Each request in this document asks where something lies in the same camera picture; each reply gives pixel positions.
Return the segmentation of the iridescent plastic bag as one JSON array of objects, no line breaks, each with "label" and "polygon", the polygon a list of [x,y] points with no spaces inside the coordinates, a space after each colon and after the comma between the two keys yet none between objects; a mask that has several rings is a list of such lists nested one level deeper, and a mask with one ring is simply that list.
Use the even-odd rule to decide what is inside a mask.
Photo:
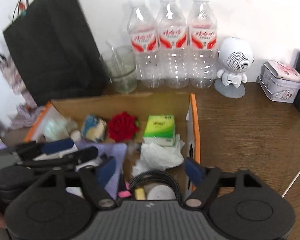
[{"label": "iridescent plastic bag", "polygon": [[69,138],[76,129],[77,122],[70,118],[50,119],[43,130],[43,136],[48,142],[63,140]]}]

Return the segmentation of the blue yellow sponge toy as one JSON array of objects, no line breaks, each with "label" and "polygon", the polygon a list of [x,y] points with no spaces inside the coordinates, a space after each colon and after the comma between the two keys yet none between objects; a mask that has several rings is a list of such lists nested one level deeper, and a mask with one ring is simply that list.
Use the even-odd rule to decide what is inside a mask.
[{"label": "blue yellow sponge toy", "polygon": [[81,128],[81,135],[84,139],[101,142],[105,140],[107,123],[100,117],[89,114],[86,116]]}]

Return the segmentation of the purple woven cloth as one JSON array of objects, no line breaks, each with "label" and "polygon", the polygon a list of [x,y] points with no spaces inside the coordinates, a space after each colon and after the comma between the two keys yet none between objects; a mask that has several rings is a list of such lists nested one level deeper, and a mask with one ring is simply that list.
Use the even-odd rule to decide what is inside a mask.
[{"label": "purple woven cloth", "polygon": [[107,159],[112,157],[110,167],[101,168],[97,175],[97,182],[109,193],[109,195],[116,200],[121,177],[122,166],[125,160],[127,145],[125,143],[93,143],[93,142],[76,142],[78,150],[83,150],[90,147],[98,149],[97,158],[88,161],[87,164],[76,166],[76,172],[85,166],[100,166],[103,161],[99,160],[101,157]]}]

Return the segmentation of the red fabric rose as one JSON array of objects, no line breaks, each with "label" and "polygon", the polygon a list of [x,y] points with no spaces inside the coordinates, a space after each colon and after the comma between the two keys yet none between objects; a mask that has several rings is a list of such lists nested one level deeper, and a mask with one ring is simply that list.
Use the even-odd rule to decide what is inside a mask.
[{"label": "red fabric rose", "polygon": [[138,121],[135,116],[122,112],[113,116],[108,122],[108,134],[116,143],[134,139],[139,131]]}]

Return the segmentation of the white tissue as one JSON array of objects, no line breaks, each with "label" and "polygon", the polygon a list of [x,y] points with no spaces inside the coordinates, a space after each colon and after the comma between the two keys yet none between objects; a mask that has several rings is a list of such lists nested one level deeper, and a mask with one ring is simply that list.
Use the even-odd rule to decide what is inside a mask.
[{"label": "white tissue", "polygon": [[141,144],[140,158],[132,167],[132,176],[136,177],[150,170],[166,171],[181,165],[184,162],[181,153],[184,145],[179,134],[175,137],[174,146],[162,147],[154,142]]}]

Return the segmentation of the green tissue packet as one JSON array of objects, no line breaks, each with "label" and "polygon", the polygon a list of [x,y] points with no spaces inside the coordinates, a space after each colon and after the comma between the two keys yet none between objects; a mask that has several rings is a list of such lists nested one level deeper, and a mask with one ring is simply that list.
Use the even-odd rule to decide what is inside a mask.
[{"label": "green tissue packet", "polygon": [[143,142],[159,146],[173,146],[175,142],[174,115],[149,115],[143,133]]}]

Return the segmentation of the cotton buds box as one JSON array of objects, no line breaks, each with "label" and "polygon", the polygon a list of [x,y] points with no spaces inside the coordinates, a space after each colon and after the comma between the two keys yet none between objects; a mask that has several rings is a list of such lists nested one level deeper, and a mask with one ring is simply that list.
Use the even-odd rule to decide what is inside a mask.
[{"label": "cotton buds box", "polygon": [[72,153],[72,152],[76,152],[76,151],[79,151],[80,149],[74,149],[74,148],[72,148],[72,149],[70,149],[70,150],[64,150],[64,151],[62,151],[62,152],[58,152],[58,153],[54,153],[54,154],[50,154],[50,155],[47,155],[47,154],[42,154],[42,155],[40,155],[40,156],[38,156],[38,157],[36,157],[35,159],[33,159],[33,160],[45,160],[45,159],[56,159],[56,158],[62,158],[64,155],[66,155],[66,154],[69,154],[69,153]]}]

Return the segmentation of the pink ceramic vase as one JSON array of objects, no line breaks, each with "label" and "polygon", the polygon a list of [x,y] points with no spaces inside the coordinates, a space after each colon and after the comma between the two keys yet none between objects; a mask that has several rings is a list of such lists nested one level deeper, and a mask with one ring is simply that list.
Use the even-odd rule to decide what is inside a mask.
[{"label": "pink ceramic vase", "polygon": [[31,110],[36,109],[38,106],[26,88],[11,56],[0,59],[0,71],[10,88],[13,90],[13,93],[15,95],[21,95],[24,98],[26,107]]}]

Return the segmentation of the red cardboard box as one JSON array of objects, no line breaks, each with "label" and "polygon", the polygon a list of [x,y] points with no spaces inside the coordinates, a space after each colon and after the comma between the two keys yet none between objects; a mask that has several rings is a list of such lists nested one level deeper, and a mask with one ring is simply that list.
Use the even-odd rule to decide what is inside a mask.
[{"label": "red cardboard box", "polygon": [[113,157],[116,170],[105,190],[116,199],[122,178],[146,171],[172,174],[181,195],[192,192],[182,168],[187,157],[200,161],[196,97],[190,93],[141,93],[49,102],[25,141],[37,141],[52,121],[69,118],[81,129],[79,150],[95,147]]}]

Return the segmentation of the black paper bag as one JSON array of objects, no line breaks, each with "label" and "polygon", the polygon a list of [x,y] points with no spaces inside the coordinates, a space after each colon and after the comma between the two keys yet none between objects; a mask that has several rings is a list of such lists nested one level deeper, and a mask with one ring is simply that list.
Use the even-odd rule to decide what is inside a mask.
[{"label": "black paper bag", "polygon": [[78,0],[34,0],[3,32],[35,103],[101,95],[107,76]]}]

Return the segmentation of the glass cup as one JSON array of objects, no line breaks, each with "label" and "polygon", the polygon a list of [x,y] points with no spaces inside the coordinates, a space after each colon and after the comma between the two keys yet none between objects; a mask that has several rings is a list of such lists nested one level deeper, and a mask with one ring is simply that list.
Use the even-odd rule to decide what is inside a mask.
[{"label": "glass cup", "polygon": [[129,94],[137,88],[136,64],[131,46],[116,47],[106,41],[108,50],[100,60],[114,89],[120,94]]}]

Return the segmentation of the white tin box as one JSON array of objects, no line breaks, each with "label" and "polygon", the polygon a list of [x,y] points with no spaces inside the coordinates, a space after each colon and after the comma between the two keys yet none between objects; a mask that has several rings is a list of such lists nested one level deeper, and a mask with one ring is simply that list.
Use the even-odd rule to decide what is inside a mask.
[{"label": "white tin box", "polygon": [[293,103],[300,89],[300,73],[284,62],[269,60],[262,66],[259,84],[267,98],[275,102]]}]

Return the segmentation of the left water bottle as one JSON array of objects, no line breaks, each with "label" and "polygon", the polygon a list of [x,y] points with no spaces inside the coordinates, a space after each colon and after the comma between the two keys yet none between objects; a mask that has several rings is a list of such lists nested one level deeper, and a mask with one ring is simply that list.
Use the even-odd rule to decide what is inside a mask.
[{"label": "left water bottle", "polygon": [[137,70],[142,84],[158,88],[164,83],[159,57],[157,23],[144,1],[131,1],[127,24]]}]

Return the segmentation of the water bottle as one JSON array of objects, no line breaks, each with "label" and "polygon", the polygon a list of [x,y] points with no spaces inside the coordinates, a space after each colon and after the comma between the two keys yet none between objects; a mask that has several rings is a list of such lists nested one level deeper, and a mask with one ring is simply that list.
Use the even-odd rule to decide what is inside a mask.
[{"label": "water bottle", "polygon": [[191,84],[197,88],[211,87],[216,72],[217,20],[209,0],[193,0],[187,26]]},{"label": "water bottle", "polygon": [[189,84],[186,20],[175,0],[159,2],[157,32],[162,70],[169,87],[184,88]]},{"label": "water bottle", "polygon": [[131,1],[127,24],[137,70],[142,84],[158,88],[164,83],[159,57],[157,23],[144,1]]}]

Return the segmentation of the middle water bottle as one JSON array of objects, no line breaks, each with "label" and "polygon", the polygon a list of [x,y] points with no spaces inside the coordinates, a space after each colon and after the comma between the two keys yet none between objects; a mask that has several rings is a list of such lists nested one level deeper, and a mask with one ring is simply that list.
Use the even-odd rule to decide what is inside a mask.
[{"label": "middle water bottle", "polygon": [[175,0],[159,2],[157,32],[162,70],[169,87],[184,88],[189,84],[186,20]]}]

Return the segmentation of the white robot speaker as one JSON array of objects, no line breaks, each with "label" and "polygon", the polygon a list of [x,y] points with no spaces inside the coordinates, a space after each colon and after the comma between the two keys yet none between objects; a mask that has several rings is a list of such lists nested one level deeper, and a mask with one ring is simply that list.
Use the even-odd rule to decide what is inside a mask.
[{"label": "white robot speaker", "polygon": [[245,96],[246,72],[254,62],[249,44],[238,37],[224,39],[218,51],[218,60],[222,68],[216,74],[215,90],[227,98],[240,99]]}]

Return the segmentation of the right water bottle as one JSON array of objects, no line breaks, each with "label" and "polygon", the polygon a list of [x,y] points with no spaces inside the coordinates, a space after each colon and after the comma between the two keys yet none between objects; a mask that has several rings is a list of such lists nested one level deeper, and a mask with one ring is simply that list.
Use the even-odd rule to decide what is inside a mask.
[{"label": "right water bottle", "polygon": [[187,26],[191,84],[197,88],[211,87],[216,72],[217,20],[209,0],[193,0]]}]

